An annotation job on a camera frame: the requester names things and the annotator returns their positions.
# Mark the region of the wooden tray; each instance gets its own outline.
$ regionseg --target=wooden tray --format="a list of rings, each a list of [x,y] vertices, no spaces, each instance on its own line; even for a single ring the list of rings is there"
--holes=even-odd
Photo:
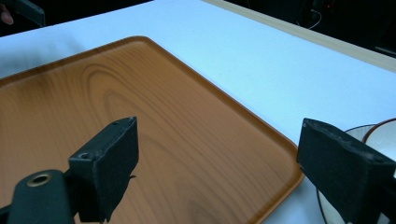
[[[0,79],[0,102],[0,206],[131,116],[137,178],[110,223],[257,223],[303,179],[290,140],[145,37]]]

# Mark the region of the white table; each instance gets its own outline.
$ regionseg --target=white table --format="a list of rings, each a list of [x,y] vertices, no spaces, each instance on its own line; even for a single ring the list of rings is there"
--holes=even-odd
[[[131,35],[148,36],[295,144],[303,118],[347,130],[396,117],[394,72],[200,0],[158,0],[0,37],[0,77]],[[323,223],[310,181],[266,223]]]

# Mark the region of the table surface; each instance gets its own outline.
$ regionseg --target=table surface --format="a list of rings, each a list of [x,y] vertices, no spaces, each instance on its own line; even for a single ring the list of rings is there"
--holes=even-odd
[[[0,77],[133,35],[151,38],[295,144],[303,118],[347,130],[396,117],[392,65],[372,65],[199,0],[157,0],[1,37]],[[265,223],[296,220],[323,223],[307,179]]]

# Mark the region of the brown tray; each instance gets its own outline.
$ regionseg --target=brown tray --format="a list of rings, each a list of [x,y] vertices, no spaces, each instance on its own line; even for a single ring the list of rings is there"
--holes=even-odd
[[[303,179],[290,140],[146,37],[0,79],[0,102],[0,206],[131,116],[137,178],[110,223],[257,223]]]

